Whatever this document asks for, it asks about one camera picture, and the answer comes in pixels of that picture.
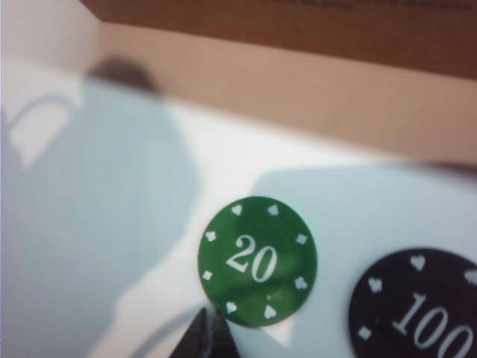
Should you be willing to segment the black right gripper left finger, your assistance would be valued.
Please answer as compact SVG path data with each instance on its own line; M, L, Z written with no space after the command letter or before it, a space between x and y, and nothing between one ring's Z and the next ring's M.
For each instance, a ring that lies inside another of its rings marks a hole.
M169 357L208 357L209 345L209 322L207 310L206 308L201 308Z

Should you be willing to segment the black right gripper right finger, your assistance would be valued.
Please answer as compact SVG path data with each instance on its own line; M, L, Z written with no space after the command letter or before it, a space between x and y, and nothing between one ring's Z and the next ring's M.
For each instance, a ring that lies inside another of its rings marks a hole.
M223 313L217 310L211 325L211 358L240 358L232 333Z

